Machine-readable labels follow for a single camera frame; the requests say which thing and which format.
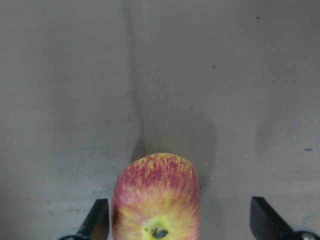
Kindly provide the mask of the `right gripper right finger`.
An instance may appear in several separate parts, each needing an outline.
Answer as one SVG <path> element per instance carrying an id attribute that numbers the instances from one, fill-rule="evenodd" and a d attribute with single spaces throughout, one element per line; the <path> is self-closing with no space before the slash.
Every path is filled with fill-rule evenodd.
<path id="1" fill-rule="evenodd" d="M 249 214 L 250 230 L 256 240 L 295 240 L 295 231 L 260 196 L 252 196 Z"/>

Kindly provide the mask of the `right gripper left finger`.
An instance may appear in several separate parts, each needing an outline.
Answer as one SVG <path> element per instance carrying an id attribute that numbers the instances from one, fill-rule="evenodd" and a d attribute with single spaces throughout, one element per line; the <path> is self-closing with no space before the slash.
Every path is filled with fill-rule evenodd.
<path id="1" fill-rule="evenodd" d="M 97 199 L 76 232 L 75 240 L 107 240 L 110 232 L 109 201 Z"/>

